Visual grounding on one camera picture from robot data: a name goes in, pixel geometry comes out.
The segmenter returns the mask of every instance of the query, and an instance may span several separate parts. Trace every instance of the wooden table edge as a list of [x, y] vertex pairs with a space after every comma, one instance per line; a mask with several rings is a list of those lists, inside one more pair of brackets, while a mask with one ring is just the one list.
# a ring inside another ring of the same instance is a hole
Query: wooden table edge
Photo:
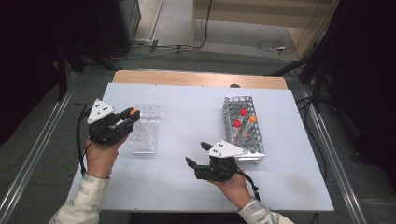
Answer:
[[120, 70], [114, 75], [113, 82], [212, 87], [237, 84], [241, 88], [288, 90], [283, 77], [170, 70]]

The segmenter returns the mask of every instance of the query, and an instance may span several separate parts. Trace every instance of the person's arm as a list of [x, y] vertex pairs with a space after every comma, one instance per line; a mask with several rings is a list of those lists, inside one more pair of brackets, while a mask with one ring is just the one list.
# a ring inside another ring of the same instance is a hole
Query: person's arm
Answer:
[[238, 208], [238, 214], [247, 224], [292, 224], [278, 213], [271, 212], [260, 201], [251, 197], [247, 181], [242, 175], [234, 174], [227, 181], [209, 181], [216, 185], [227, 199]]
[[99, 223], [99, 212], [106, 196], [109, 176], [126, 137], [113, 146], [92, 143], [87, 149], [87, 174], [72, 201], [67, 202], [49, 221], [52, 223]]

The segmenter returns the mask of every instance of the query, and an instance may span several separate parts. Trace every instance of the transparent tray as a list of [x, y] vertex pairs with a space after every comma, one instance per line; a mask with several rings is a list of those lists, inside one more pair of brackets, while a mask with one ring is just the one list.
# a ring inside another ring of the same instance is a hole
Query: transparent tray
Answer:
[[[242, 121], [241, 129], [236, 137], [233, 136], [233, 122], [239, 118], [242, 108], [247, 109], [247, 115]], [[248, 153], [242, 156], [236, 156], [238, 164], [258, 164], [265, 157], [264, 147], [262, 144], [262, 135], [259, 128], [258, 118], [254, 109], [253, 99], [251, 96], [226, 96], [224, 99], [223, 113], [226, 125], [228, 141], [237, 147], [246, 149]], [[248, 117], [254, 115], [257, 118], [256, 123], [247, 132], [242, 135], [242, 130], [248, 123]]]
[[160, 107], [158, 105], [139, 104], [134, 109], [140, 110], [140, 120], [134, 124], [134, 130], [129, 135], [128, 144], [133, 153], [155, 153], [160, 123]]

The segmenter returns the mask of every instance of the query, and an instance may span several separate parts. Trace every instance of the red object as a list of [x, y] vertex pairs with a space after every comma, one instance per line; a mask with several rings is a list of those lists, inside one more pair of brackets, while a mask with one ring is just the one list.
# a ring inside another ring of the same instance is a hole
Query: red object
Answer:
[[236, 120], [233, 122], [233, 126], [234, 126], [235, 128], [241, 127], [241, 121], [239, 121], [238, 119], [236, 119]]
[[241, 115], [242, 115], [242, 116], [246, 116], [247, 114], [248, 114], [247, 109], [246, 109], [246, 108], [242, 108], [242, 109], [241, 109]]

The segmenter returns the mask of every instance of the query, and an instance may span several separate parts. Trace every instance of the hand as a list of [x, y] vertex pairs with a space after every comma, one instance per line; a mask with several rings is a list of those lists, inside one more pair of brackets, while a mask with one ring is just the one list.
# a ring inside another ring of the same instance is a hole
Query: hand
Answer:
[[245, 205], [247, 205], [251, 199], [251, 196], [248, 192], [247, 181], [242, 175], [234, 174], [231, 179], [223, 182], [208, 182], [216, 185], [227, 197], [227, 199], [238, 208], [238, 210], [245, 207]]
[[124, 137], [113, 146], [100, 146], [92, 143], [91, 140], [87, 140], [85, 143], [86, 147], [91, 144], [86, 153], [88, 164], [87, 174], [100, 179], [108, 179], [117, 155], [119, 155], [119, 147], [127, 138], [128, 136]]

